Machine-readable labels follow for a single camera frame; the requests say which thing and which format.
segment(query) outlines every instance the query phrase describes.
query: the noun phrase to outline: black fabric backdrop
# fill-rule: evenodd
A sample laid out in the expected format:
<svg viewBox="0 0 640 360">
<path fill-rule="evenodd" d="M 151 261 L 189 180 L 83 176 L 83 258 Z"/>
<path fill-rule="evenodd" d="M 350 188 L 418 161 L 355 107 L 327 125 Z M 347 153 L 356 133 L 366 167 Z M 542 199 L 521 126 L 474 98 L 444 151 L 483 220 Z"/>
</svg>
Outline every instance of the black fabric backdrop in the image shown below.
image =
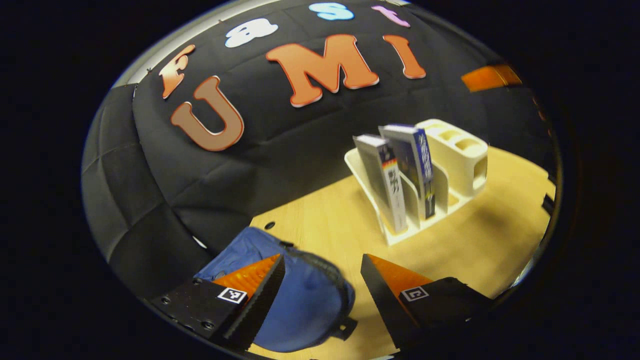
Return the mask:
<svg viewBox="0 0 640 360">
<path fill-rule="evenodd" d="M 112 89 L 98 111 L 83 160 L 83 197 L 96 242 L 137 295 L 157 295 L 192 276 L 253 216 L 350 175 L 343 157 L 353 148 L 351 136 L 376 133 L 378 125 L 438 118 L 553 168 L 547 129 L 528 88 L 470 93 L 460 79 L 503 62 L 472 37 L 415 7 L 383 4 L 411 24 L 404 28 L 371 9 L 379 1 L 341 1 L 355 14 L 342 21 L 320 19 L 311 3 L 278 1 L 204 31 L 160 61 L 135 92 L 133 85 Z M 260 17 L 278 30 L 225 46 L 229 30 Z M 337 33 L 356 36 L 380 82 L 358 90 L 341 85 L 337 94 L 323 89 L 320 101 L 294 108 L 286 75 L 265 54 L 289 43 L 322 54 L 325 38 Z M 404 77 L 401 60 L 382 39 L 387 34 L 409 40 L 425 78 Z M 159 71 L 189 44 L 196 50 L 184 80 L 162 99 Z M 214 75 L 245 124 L 240 141 L 221 152 L 201 149 L 170 122 L 189 101 L 207 128 L 222 129 L 215 111 L 193 98 Z"/>
</svg>

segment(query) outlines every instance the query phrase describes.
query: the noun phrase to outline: wooden surface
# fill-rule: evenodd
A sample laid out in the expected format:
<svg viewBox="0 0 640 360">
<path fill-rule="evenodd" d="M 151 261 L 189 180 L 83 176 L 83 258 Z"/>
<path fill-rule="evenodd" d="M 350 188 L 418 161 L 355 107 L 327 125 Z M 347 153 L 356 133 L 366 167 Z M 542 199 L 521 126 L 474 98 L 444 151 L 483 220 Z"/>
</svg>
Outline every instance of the wooden surface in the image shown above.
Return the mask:
<svg viewBox="0 0 640 360">
<path fill-rule="evenodd" d="M 353 176 L 253 218 L 261 229 L 335 263 L 354 286 L 350 314 L 358 327 L 347 341 L 330 338 L 291 353 L 252 345 L 250 352 L 273 359 L 373 359 L 396 352 L 360 275 L 370 253 L 437 280 L 447 276 L 495 298 L 522 271 L 544 235 L 549 215 L 541 207 L 554 198 L 547 172 L 509 152 L 489 148 L 485 189 L 434 226 L 388 247 L 376 214 Z"/>
</svg>

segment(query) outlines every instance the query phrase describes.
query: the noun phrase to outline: white book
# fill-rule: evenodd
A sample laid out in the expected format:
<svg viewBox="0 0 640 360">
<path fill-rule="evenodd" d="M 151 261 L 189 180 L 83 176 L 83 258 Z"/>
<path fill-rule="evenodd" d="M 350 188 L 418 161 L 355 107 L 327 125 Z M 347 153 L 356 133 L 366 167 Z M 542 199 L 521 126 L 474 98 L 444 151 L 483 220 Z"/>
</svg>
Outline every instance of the white book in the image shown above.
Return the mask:
<svg viewBox="0 0 640 360">
<path fill-rule="evenodd" d="M 387 227 L 394 233 L 408 229 L 402 179 L 388 140 L 375 135 L 354 136 L 371 190 Z"/>
<path fill-rule="evenodd" d="M 421 219 L 434 215 L 433 167 L 424 129 L 407 125 L 386 125 L 378 127 L 378 130 L 383 138 L 389 140 L 400 171 L 418 191 L 418 215 Z"/>
</svg>

